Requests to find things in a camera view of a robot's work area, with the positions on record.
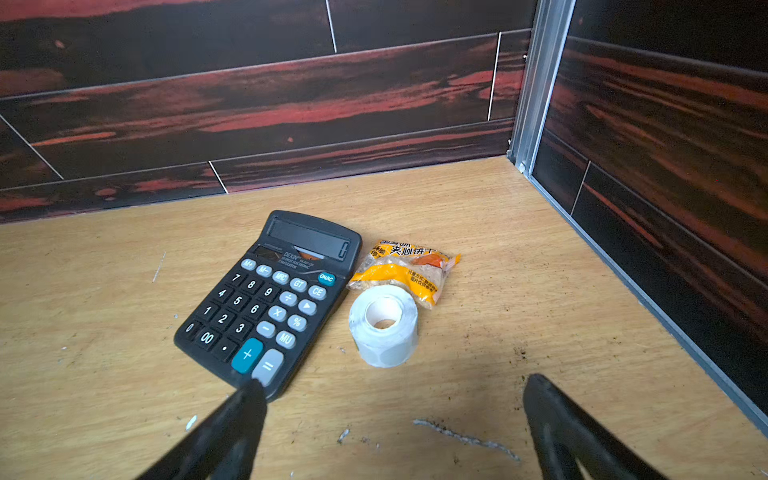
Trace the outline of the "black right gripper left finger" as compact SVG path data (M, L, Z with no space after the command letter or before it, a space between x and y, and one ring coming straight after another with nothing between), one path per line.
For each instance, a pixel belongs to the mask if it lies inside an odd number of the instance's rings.
M250 478L266 414L264 388L259 381L251 380L140 477Z

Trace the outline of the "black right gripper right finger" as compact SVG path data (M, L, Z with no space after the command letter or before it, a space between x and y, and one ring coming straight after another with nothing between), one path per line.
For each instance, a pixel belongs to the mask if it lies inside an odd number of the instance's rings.
M546 376L529 376L523 406L544 479L664 477Z

